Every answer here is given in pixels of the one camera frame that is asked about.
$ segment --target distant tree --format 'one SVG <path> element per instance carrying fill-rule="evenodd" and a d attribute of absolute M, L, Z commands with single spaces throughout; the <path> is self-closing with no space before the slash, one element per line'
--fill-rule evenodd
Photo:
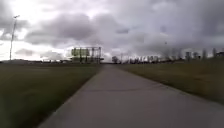
<path fill-rule="evenodd" d="M 154 61 L 154 56 L 150 56 L 150 63 Z"/>
<path fill-rule="evenodd" d="M 212 53 L 213 53 L 213 58 L 216 58 L 216 56 L 217 56 L 217 50 L 215 48 L 213 48 Z"/>
<path fill-rule="evenodd" d="M 203 59 L 207 59 L 207 57 L 208 57 L 207 50 L 206 49 L 203 49 L 203 51 L 202 51 L 202 58 Z"/>
<path fill-rule="evenodd" d="M 129 63 L 129 60 L 125 60 L 125 61 L 124 61 L 124 64 L 128 64 L 128 63 Z"/>
<path fill-rule="evenodd" d="M 113 57 L 112 57 L 112 62 L 113 62 L 114 64 L 117 64 L 118 61 L 119 61 L 118 57 L 116 57 L 116 56 L 113 56 Z"/>
<path fill-rule="evenodd" d="M 140 59 L 139 59 L 139 57 L 135 58 L 135 61 L 134 61 L 134 63 L 135 63 L 135 64 L 139 64 L 139 62 L 140 62 Z"/>
<path fill-rule="evenodd" d="M 159 57 L 158 56 L 154 56 L 154 61 L 158 62 L 159 61 Z"/>

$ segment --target street light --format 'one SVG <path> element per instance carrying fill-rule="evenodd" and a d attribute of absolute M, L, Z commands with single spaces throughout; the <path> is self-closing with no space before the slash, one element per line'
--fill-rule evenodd
<path fill-rule="evenodd" d="M 16 29 L 16 24 L 17 24 L 17 18 L 18 17 L 20 17 L 20 15 L 13 17 L 15 19 L 15 22 L 14 22 L 14 26 L 13 26 L 13 30 L 12 30 L 12 39 L 11 39 L 10 56 L 9 56 L 10 61 L 12 60 L 12 42 L 14 40 L 14 34 L 15 34 L 15 29 Z"/>

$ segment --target sidewalk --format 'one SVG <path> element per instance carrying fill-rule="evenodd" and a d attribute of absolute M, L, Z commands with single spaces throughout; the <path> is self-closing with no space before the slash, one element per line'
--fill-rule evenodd
<path fill-rule="evenodd" d="M 39 128 L 224 128 L 224 106 L 106 66 Z"/>

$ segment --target gray cloud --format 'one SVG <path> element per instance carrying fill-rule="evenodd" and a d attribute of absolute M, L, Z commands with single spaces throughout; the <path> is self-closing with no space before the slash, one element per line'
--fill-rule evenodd
<path fill-rule="evenodd" d="M 100 45 L 112 54 L 139 55 L 161 54 L 173 48 L 224 47 L 223 0 L 97 0 L 97 4 L 89 0 L 66 0 L 61 4 L 56 0 L 56 3 L 63 13 L 36 26 L 27 35 L 28 42 L 56 46 L 72 39 L 85 45 Z M 90 19 L 84 14 L 70 13 L 74 7 L 93 6 L 103 6 L 109 14 Z"/>
<path fill-rule="evenodd" d="M 62 54 L 57 52 L 48 51 L 45 53 L 42 53 L 41 58 L 46 58 L 47 60 L 63 60 L 64 57 Z"/>
<path fill-rule="evenodd" d="M 32 56 L 34 53 L 35 53 L 34 51 L 28 50 L 28 49 L 20 49 L 16 51 L 16 54 L 25 55 L 25 56 Z"/>
<path fill-rule="evenodd" d="M 0 37 L 0 40 L 9 40 L 7 35 L 12 33 L 13 27 L 13 14 L 7 0 L 0 1 L 0 29 L 3 30 L 3 34 Z M 24 28 L 28 25 L 27 21 L 19 20 L 17 22 L 17 30 L 20 31 L 21 28 Z"/>
<path fill-rule="evenodd" d="M 67 39 L 82 40 L 94 33 L 89 17 L 84 14 L 61 14 L 52 21 L 41 23 L 26 39 L 31 43 L 64 43 Z"/>

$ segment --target grass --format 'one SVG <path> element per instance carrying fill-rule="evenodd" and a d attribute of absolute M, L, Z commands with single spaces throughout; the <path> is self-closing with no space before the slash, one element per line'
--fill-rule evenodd
<path fill-rule="evenodd" d="M 224 103 L 224 60 L 124 65 L 121 68 L 188 93 Z"/>
<path fill-rule="evenodd" d="M 0 66 L 0 128 L 33 128 L 97 73 L 97 66 Z"/>

